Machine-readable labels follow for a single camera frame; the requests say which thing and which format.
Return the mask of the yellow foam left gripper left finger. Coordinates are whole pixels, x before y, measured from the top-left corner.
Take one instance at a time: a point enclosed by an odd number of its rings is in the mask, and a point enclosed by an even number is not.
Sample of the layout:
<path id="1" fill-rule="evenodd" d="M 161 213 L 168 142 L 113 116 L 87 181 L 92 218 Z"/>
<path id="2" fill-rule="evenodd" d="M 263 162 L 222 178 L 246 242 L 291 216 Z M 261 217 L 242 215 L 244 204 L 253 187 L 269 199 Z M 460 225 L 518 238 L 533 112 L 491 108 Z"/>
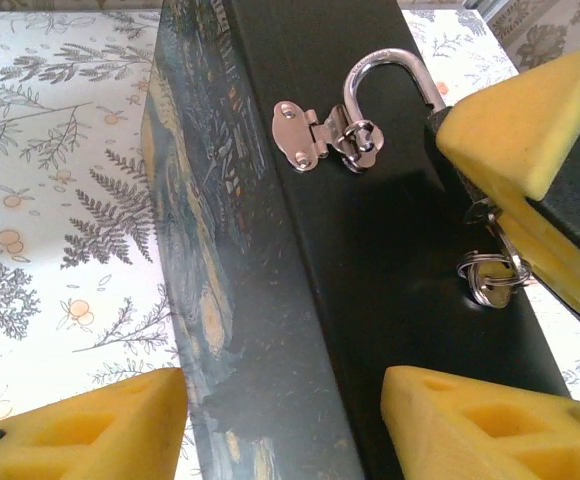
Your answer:
<path id="1" fill-rule="evenodd" d="M 5 418 L 0 479 L 172 479 L 187 411 L 169 367 Z"/>

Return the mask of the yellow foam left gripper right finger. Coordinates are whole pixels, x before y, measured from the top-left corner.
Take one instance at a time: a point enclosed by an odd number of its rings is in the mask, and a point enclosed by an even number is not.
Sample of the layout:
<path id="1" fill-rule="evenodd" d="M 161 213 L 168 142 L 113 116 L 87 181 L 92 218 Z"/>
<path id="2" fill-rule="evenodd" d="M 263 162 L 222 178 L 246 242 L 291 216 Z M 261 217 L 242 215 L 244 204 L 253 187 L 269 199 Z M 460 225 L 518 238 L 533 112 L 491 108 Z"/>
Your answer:
<path id="1" fill-rule="evenodd" d="M 407 479 L 580 479 L 580 401 L 401 365 L 380 409 Z"/>

